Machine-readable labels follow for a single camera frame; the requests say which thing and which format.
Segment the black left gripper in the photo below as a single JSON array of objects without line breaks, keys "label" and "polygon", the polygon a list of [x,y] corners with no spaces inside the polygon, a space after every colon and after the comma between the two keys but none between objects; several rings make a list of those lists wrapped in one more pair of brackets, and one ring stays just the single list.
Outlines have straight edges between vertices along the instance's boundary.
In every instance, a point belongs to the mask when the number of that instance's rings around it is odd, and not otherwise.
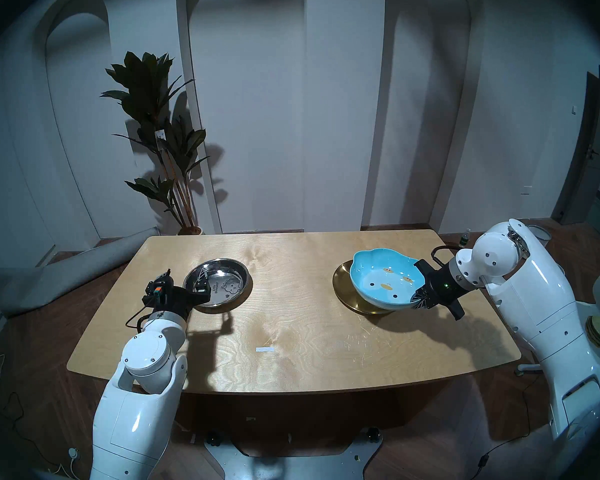
[{"label": "black left gripper", "polygon": [[211,287],[205,268],[200,268],[194,290],[172,285],[171,269],[159,275],[154,283],[149,283],[142,304],[153,312],[165,311],[188,318],[193,308],[211,300]]}]

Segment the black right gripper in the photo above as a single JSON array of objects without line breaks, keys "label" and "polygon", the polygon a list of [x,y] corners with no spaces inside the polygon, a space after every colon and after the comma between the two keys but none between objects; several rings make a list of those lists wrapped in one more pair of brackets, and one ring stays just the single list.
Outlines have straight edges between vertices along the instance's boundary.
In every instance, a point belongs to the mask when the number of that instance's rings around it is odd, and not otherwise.
[{"label": "black right gripper", "polygon": [[469,281],[463,276],[457,262],[447,262],[434,269],[425,259],[417,260],[414,267],[424,277],[422,287],[415,290],[409,306],[412,309],[432,309],[437,305],[447,309],[463,309],[459,298],[469,293]]}]

